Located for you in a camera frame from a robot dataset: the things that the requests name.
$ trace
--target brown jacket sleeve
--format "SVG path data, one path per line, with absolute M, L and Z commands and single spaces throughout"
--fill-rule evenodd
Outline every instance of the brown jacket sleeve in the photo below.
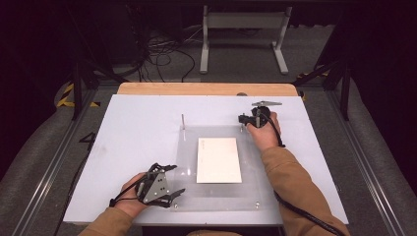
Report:
M 126 235 L 133 218 L 123 210 L 108 207 L 105 212 L 91 223 L 81 236 L 122 236 Z
M 268 148 L 262 153 L 262 161 L 270 184 L 282 199 L 349 235 L 346 225 L 331 215 L 325 196 L 289 150 Z M 288 236 L 333 235 L 282 205 L 279 211 Z

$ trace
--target wooden edge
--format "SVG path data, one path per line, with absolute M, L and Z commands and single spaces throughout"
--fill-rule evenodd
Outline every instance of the wooden edge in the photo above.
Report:
M 298 96 L 291 84 L 123 83 L 117 94 Z

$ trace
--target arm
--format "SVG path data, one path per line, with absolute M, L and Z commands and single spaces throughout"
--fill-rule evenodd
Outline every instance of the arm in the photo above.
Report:
M 133 177 L 129 182 L 123 185 L 122 191 L 141 179 L 143 175 L 144 173 L 141 173 Z M 147 206 L 136 199 L 134 188 L 126 192 L 121 198 L 127 200 L 121 200 L 117 202 L 114 207 L 108 207 L 106 211 L 99 215 L 98 218 L 80 235 L 126 235 L 132 225 L 133 219 L 147 208 Z
M 270 118 L 279 131 L 276 113 L 271 112 Z M 345 235 L 349 235 L 346 226 L 331 215 L 325 197 L 312 182 L 308 172 L 289 150 L 277 146 L 277 139 L 271 124 L 266 124 L 261 129 L 248 124 L 248 131 L 261 151 L 262 161 L 273 189 L 287 202 L 335 226 Z M 279 205 L 279 211 L 287 235 L 332 235 L 319 225 L 282 205 Z

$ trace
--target hand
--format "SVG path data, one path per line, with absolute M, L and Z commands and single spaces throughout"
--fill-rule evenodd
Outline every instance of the hand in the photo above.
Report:
M 270 119 L 275 125 L 276 130 L 279 132 L 279 134 L 281 134 L 275 112 L 270 113 Z M 248 129 L 249 133 L 251 133 L 255 145 L 261 152 L 264 152 L 264 150 L 268 148 L 278 147 L 278 138 L 276 137 L 275 130 L 269 122 L 267 122 L 262 128 L 256 128 L 251 123 L 248 123 L 246 128 Z
M 127 189 L 133 183 L 141 179 L 144 175 L 145 173 L 140 173 L 134 176 L 131 180 L 129 180 L 129 182 L 123 185 L 122 190 L 120 192 Z M 135 218 L 136 216 L 138 216 L 145 208 L 148 207 L 138 201 L 135 187 L 130 189 L 124 195 L 122 195 L 120 199 L 131 199 L 131 200 L 121 200 L 117 202 L 117 204 L 114 207 L 125 211 L 127 214 L 132 216 L 132 218 Z

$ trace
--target white card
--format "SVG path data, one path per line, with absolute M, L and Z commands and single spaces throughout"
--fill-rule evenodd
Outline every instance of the white card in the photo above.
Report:
M 236 138 L 199 138 L 197 183 L 242 183 Z

